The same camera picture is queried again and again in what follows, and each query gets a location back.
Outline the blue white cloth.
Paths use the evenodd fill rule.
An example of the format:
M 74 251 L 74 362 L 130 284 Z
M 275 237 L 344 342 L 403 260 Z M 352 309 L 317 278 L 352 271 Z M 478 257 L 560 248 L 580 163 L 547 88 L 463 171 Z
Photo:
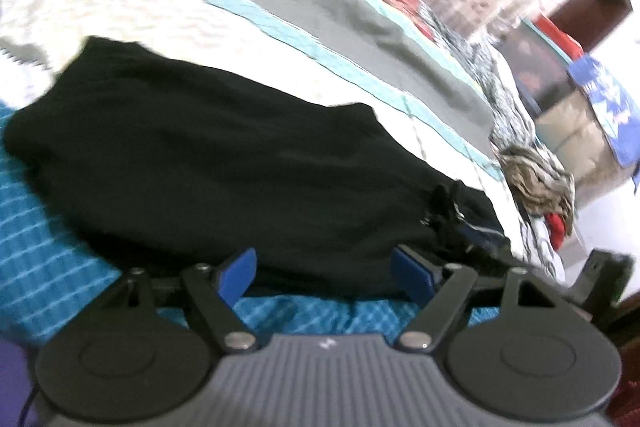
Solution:
M 603 64 L 583 55 L 567 74 L 586 96 L 618 165 L 630 168 L 634 191 L 639 187 L 639 105 Z

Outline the black pants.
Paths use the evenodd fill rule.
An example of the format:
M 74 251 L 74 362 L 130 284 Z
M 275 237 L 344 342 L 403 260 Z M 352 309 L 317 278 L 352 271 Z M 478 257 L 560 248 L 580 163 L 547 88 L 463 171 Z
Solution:
M 392 298 L 393 249 L 466 254 L 489 198 L 402 147 L 370 106 L 90 38 L 3 133 L 47 207 L 117 268 L 172 277 L 254 249 L 257 295 Z

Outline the crumpled olive patterned cloth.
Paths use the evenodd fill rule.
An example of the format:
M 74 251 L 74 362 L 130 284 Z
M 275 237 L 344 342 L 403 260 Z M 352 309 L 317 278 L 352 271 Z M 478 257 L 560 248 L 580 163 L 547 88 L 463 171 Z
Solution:
M 575 221 L 575 181 L 545 146 L 511 145 L 498 161 L 516 199 L 532 216 L 558 215 L 571 236 Z

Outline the patterned bedsheet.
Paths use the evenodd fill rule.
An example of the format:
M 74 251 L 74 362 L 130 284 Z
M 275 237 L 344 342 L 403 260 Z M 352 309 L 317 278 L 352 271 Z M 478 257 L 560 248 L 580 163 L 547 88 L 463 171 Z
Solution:
M 1 332 L 42 345 L 127 270 L 96 254 L 6 153 L 11 116 L 39 100 L 92 37 L 232 72 L 312 104 L 364 104 L 402 147 L 483 192 L 510 255 L 562 281 L 562 260 L 530 246 L 490 135 L 495 119 L 467 72 L 378 0 L 1 0 Z M 395 336 L 416 314 L 392 298 L 298 294 L 239 301 L 261 331 Z

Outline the dark storage box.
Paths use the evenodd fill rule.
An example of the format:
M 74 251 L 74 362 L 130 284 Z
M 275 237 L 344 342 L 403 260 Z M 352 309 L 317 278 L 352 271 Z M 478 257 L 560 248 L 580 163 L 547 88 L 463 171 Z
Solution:
M 567 74 L 572 60 L 529 20 L 520 20 L 498 44 L 518 95 L 534 119 L 569 96 L 575 85 Z

